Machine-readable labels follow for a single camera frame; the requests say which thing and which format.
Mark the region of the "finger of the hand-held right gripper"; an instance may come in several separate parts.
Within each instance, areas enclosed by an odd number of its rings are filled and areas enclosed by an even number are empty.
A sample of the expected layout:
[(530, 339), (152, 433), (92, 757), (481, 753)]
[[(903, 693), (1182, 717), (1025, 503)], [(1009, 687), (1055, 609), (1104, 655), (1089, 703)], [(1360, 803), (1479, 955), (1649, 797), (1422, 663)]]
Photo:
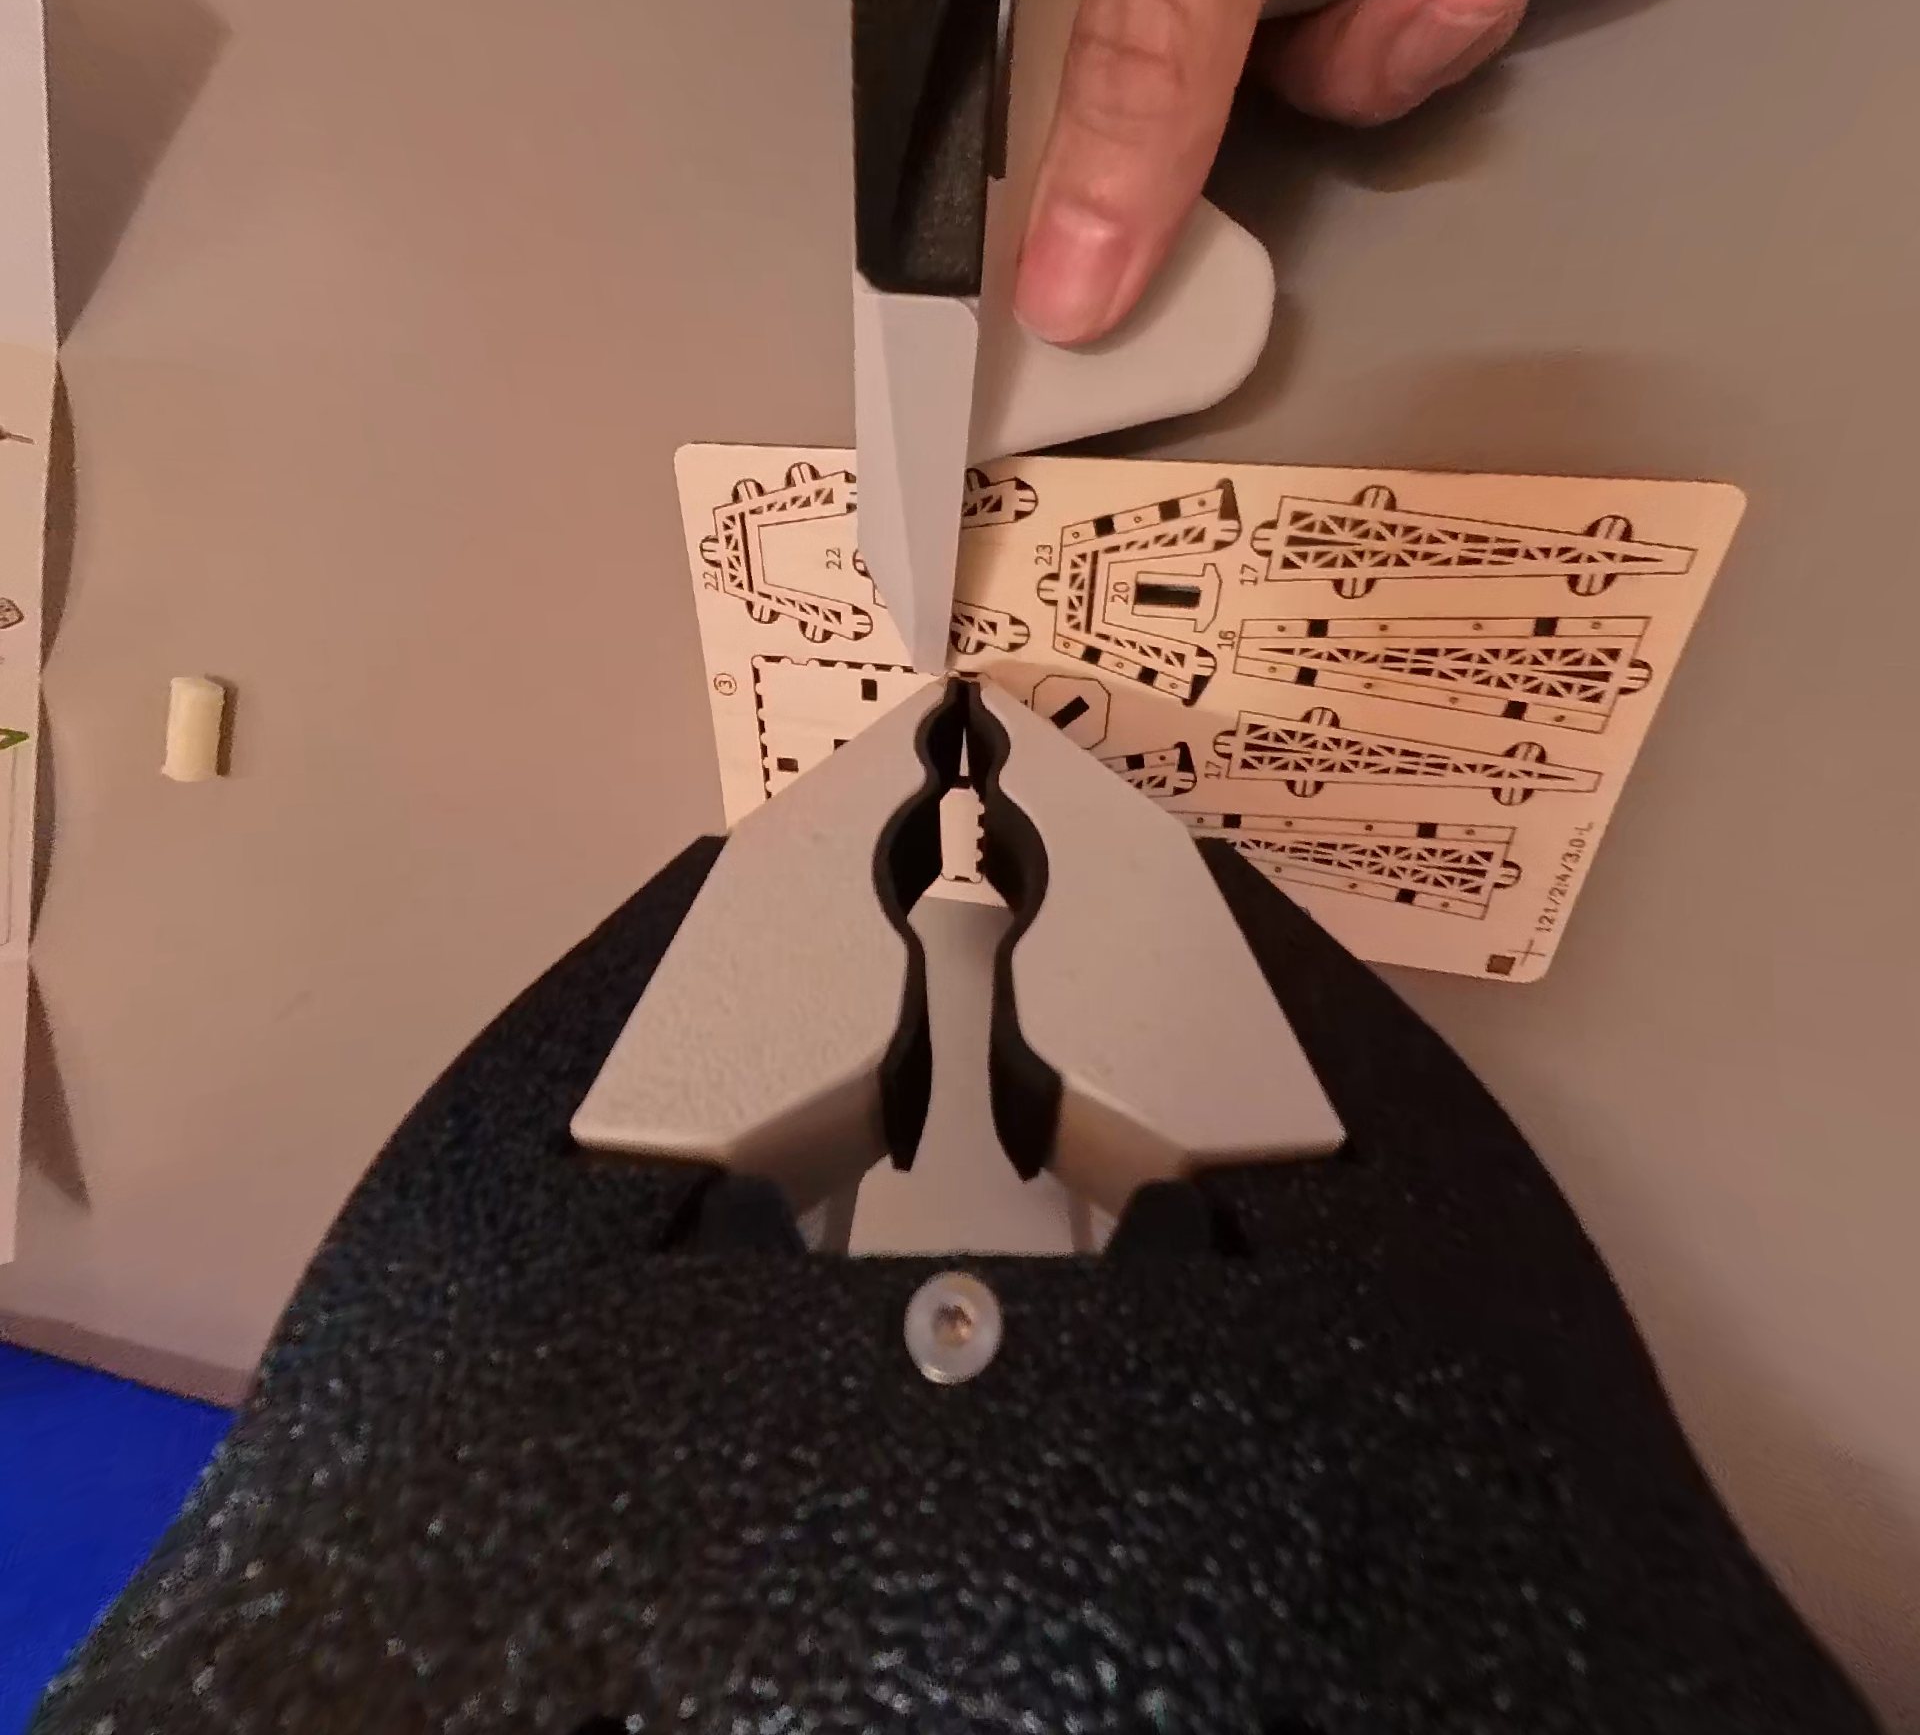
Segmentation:
[(859, 545), (914, 659), (949, 657), (979, 307), (853, 275)]
[(972, 385), (972, 457), (1061, 447), (1177, 419), (1229, 397), (1274, 321), (1267, 245), (1201, 201), (1139, 305), (1113, 333), (1062, 347), (1025, 329), (1012, 291), (1025, 207), (991, 193)]

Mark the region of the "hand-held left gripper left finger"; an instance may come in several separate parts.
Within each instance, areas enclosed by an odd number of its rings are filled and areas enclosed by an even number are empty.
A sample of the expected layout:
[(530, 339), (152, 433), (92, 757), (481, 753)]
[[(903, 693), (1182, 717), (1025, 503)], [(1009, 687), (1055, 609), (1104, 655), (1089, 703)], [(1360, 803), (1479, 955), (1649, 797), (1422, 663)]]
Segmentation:
[(716, 855), (570, 1133), (597, 1151), (780, 1185), (799, 1213), (910, 1171), (933, 1103), (924, 945), (962, 691), (836, 747)]

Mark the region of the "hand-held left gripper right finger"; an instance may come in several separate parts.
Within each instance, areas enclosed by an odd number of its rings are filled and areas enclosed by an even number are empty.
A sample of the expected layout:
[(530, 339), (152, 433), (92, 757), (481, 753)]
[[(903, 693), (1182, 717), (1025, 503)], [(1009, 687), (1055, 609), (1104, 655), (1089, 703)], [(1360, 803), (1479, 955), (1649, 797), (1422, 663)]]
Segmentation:
[(1201, 843), (1021, 701), (972, 685), (993, 959), (989, 1095), (1022, 1177), (1140, 1187), (1346, 1141)]

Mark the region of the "laser-cut wooden puzzle sheet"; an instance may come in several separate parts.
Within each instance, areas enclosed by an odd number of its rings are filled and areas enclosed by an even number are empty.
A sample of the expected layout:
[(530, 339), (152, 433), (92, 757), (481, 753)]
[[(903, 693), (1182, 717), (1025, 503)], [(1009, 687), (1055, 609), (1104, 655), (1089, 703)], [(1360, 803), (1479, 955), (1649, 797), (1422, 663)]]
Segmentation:
[(1545, 979), (1747, 495), (1027, 453), (969, 471), (949, 667), (1354, 955)]

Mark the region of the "grey desk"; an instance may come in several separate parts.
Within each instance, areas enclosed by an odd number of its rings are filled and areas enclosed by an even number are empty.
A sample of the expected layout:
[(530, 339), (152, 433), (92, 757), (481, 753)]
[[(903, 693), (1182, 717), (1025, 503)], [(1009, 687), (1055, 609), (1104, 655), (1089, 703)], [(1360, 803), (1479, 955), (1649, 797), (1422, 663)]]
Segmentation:
[[(674, 451), (851, 437), (846, 3), (44, 0), (6, 1334), (235, 1396), (432, 1077), (721, 825)], [(1388, 977), (1917, 1730), (1917, 0), (1535, 0), (1402, 123), (1243, 97), (1215, 191), (1274, 329), (1113, 451), (1747, 493), (1548, 977)]]

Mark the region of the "person's right hand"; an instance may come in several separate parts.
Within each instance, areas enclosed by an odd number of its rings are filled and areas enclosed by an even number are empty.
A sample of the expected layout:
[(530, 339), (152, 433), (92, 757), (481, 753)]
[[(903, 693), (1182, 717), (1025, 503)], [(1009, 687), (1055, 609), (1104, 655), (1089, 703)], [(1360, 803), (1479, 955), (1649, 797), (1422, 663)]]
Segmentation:
[(1247, 67), (1351, 127), (1487, 65), (1530, 0), (1342, 0), (1263, 23), (1264, 0), (1081, 0), (1021, 245), (1014, 311), (1083, 347), (1134, 311), (1198, 201)]

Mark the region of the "small white cylinder piece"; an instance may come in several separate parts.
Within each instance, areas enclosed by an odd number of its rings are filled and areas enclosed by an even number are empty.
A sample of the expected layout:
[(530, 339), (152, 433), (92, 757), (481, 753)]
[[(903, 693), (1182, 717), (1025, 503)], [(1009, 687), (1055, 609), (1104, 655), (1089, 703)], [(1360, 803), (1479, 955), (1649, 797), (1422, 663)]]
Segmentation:
[(228, 685), (177, 675), (166, 693), (160, 773), (180, 785), (218, 779), (228, 765)]

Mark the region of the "white paper instruction sheet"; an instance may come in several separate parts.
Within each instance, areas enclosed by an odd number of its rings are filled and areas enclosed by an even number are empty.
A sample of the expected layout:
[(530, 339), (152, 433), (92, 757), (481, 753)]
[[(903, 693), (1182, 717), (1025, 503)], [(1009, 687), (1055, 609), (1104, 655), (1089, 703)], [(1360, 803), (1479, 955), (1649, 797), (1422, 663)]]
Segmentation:
[(59, 381), (44, 0), (3, 0), (3, 1260), (18, 1236)]

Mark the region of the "blue plastic bin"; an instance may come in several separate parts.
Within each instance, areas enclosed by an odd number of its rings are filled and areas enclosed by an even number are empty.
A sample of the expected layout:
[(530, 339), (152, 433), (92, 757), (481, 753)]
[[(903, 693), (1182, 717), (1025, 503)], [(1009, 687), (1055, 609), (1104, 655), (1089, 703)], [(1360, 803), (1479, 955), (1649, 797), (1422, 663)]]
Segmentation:
[(157, 1546), (233, 1410), (3, 1346), (3, 1728)]

